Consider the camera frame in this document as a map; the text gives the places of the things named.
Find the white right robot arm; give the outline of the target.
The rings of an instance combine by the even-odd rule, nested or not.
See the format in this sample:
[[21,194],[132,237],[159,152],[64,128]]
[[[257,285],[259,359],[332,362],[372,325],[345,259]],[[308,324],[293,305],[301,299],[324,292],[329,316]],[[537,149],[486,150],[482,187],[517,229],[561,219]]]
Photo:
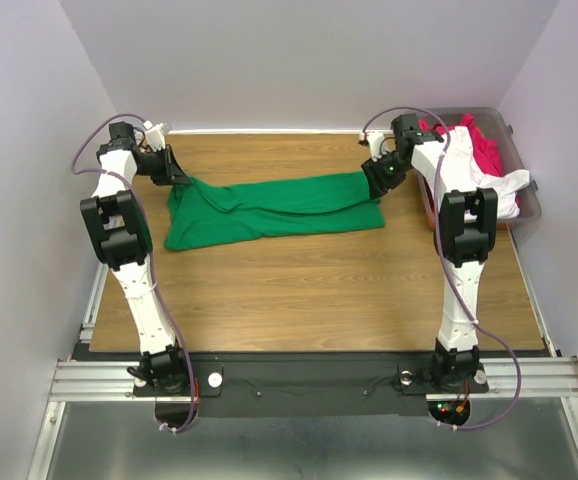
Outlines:
[[476,318],[480,277],[495,245],[498,196],[471,178],[472,142],[464,127],[425,130],[406,113],[391,123],[390,135],[363,130],[362,165],[371,198],[399,186],[411,170],[432,189],[434,245],[444,273],[442,319],[424,380],[451,390],[477,376],[480,351]]

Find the green t shirt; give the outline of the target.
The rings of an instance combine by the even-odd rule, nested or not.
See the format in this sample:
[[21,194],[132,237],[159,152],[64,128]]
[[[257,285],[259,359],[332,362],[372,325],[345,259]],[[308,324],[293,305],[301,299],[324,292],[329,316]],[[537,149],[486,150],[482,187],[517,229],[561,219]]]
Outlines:
[[296,235],[379,229],[386,221],[363,173],[214,186],[198,178],[167,200],[164,246],[184,251]]

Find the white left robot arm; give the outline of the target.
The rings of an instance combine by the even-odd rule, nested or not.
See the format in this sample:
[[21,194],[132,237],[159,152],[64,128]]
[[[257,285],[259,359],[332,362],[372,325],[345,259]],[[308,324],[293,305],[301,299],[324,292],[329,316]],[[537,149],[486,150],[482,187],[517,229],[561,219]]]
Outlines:
[[157,290],[153,242],[132,184],[137,175],[157,186],[185,186],[191,179],[166,142],[168,124],[144,120],[140,140],[127,122],[107,124],[110,139],[96,152],[99,166],[89,170],[98,175],[98,183],[91,197],[80,202],[80,212],[96,257],[120,285],[136,327],[140,360],[128,373],[139,387],[182,395],[191,386],[192,371]]

